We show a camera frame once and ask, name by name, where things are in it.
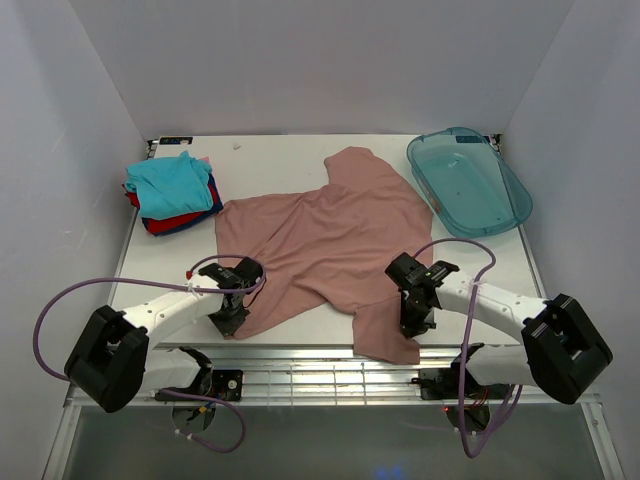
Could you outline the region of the teal transparent plastic bin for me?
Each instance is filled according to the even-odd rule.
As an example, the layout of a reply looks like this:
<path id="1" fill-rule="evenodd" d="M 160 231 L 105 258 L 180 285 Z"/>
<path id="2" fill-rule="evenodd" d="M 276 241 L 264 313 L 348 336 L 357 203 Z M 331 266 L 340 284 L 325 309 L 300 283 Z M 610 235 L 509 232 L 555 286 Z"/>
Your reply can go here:
<path id="1" fill-rule="evenodd" d="M 406 157 L 426 200 L 454 237 L 495 236 L 533 211 L 527 189 L 489 138 L 466 127 L 420 135 Z"/>

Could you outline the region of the black blue corner label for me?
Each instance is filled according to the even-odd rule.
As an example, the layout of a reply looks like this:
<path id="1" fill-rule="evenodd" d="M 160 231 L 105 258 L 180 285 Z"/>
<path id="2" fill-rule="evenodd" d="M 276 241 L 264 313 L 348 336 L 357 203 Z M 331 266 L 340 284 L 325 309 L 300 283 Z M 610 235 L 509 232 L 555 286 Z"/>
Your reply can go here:
<path id="1" fill-rule="evenodd" d="M 158 141 L 160 145 L 191 145 L 192 142 L 193 138 L 191 136 L 161 137 Z"/>

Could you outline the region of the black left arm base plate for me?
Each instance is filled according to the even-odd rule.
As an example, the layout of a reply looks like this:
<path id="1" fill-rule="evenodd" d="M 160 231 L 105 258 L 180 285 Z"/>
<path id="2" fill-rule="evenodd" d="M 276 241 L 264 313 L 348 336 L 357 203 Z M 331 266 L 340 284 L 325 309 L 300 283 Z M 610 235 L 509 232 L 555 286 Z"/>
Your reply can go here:
<path id="1" fill-rule="evenodd" d="M 201 370 L 187 387 L 166 387 L 180 394 L 207 396 L 236 402 L 242 397 L 243 371 L 237 369 Z"/>

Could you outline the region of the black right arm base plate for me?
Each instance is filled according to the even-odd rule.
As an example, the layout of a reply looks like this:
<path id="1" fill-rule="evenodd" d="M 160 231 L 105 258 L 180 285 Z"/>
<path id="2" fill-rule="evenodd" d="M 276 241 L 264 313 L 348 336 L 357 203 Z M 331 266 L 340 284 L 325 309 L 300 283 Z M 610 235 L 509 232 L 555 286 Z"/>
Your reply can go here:
<path id="1" fill-rule="evenodd" d="M 458 398 L 459 368 L 420 369 L 410 383 L 420 390 L 422 400 L 452 400 Z M 480 385 L 469 373 L 465 374 L 464 396 L 471 401 L 497 400 L 509 390 L 504 384 Z"/>

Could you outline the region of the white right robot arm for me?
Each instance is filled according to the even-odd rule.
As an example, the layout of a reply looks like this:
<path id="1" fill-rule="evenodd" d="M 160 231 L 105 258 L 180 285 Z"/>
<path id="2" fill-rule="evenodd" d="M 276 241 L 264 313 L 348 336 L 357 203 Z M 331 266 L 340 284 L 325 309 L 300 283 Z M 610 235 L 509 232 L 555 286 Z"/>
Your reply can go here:
<path id="1" fill-rule="evenodd" d="M 434 327 L 436 309 L 467 313 L 514 339 L 511 346 L 468 345 L 442 379 L 466 392 L 522 385 L 571 405 L 611 364 L 613 353 L 580 303 L 571 296 L 540 299 L 479 284 L 457 266 L 421 264 L 407 253 L 385 270 L 401 294 L 400 330 L 407 337 Z"/>

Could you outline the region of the dusty pink t shirt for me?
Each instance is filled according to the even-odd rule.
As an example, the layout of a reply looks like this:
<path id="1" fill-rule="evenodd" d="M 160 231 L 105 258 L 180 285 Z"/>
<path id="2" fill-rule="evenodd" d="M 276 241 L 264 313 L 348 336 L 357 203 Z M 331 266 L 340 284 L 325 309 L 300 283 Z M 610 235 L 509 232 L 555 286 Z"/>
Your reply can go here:
<path id="1" fill-rule="evenodd" d="M 370 150 L 324 161 L 328 182 L 303 193 L 233 200 L 215 220 L 217 250 L 260 261 L 267 282 L 233 337 L 243 340 L 329 303 L 353 317 L 355 354 L 416 364 L 400 331 L 400 294 L 384 271 L 430 242 L 433 214 L 416 190 Z"/>

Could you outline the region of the turquoise folded t shirt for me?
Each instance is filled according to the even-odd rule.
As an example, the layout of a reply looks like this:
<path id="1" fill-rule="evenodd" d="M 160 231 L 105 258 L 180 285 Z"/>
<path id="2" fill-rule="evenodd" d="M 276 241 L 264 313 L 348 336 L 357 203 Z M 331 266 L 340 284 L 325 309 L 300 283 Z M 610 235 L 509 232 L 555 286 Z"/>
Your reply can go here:
<path id="1" fill-rule="evenodd" d="M 159 157 L 126 167 L 124 187 L 135 193 L 142 217 L 166 220 L 179 215 L 207 211 L 213 206 L 209 190 L 211 165 L 183 151 L 174 157 Z"/>

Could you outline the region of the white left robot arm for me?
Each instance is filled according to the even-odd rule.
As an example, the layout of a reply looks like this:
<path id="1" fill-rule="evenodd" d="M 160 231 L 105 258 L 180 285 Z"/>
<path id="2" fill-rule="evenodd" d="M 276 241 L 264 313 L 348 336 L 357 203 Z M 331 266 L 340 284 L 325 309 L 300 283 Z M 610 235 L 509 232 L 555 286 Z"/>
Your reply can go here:
<path id="1" fill-rule="evenodd" d="M 192 273 L 187 283 L 143 304 L 116 311 L 95 310 L 65 366 L 71 383 L 108 413 L 125 407 L 137 395 L 208 394 L 213 365 L 198 350 L 155 347 L 179 330 L 207 317 L 222 334 L 231 335 L 248 316 L 244 296 L 266 279 L 263 265 L 249 257 L 227 268 L 212 263 Z"/>

